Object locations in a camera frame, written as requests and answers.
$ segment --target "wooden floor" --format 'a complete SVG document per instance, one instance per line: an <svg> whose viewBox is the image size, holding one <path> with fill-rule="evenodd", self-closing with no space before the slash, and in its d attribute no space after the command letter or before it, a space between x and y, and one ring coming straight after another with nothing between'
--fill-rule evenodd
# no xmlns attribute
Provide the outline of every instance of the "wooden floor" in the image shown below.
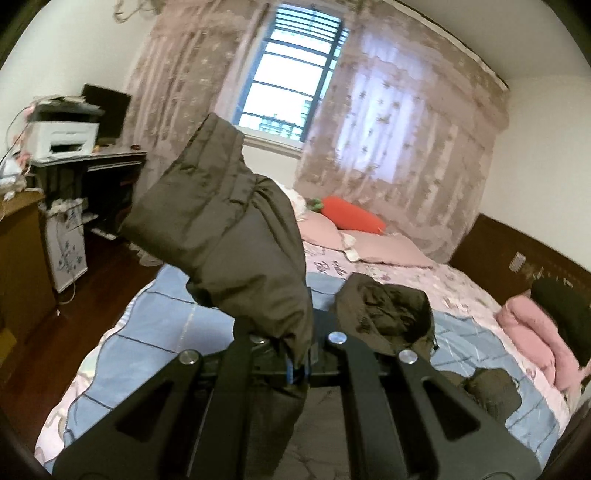
<svg viewBox="0 0 591 480"><path fill-rule="evenodd" d="M122 241L109 242L91 233L85 240L88 272L76 283L74 300L39 325L0 391L0 407L31 451L86 354L158 271L139 265L135 252ZM67 300L71 291L60 299Z"/></svg>

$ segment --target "brown wooden headboard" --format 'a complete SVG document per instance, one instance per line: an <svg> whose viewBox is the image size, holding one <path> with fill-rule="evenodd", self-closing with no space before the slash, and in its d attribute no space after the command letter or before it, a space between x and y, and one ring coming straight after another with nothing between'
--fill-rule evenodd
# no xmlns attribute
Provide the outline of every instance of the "brown wooden headboard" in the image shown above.
<svg viewBox="0 0 591 480"><path fill-rule="evenodd" d="M529 290L540 277L564 281L591 304L590 272L547 245L483 214L449 264L463 271L501 305Z"/></svg>

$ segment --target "window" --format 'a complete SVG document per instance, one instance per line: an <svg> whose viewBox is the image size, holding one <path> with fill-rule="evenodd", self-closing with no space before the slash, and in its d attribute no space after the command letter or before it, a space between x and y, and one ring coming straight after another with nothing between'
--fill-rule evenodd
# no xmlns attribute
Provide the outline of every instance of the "window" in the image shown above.
<svg viewBox="0 0 591 480"><path fill-rule="evenodd" d="M281 5L238 102L234 124L305 141L347 35L340 18Z"/></svg>

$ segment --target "ceiling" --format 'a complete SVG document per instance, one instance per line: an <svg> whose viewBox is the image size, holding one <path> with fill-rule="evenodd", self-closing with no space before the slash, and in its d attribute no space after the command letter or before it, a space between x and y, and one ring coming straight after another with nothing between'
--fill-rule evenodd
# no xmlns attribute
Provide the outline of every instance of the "ceiling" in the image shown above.
<svg viewBox="0 0 591 480"><path fill-rule="evenodd" d="M521 77L591 77L591 66L542 0L403 0L454 34L509 84Z"/></svg>

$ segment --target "white printer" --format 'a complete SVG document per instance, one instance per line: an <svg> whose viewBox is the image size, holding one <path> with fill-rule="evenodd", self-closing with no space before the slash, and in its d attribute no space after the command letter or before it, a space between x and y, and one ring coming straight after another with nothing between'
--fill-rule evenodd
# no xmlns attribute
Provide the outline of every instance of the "white printer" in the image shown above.
<svg viewBox="0 0 591 480"><path fill-rule="evenodd" d="M47 100L29 118L24 148L37 161L90 155L103 111L88 103Z"/></svg>

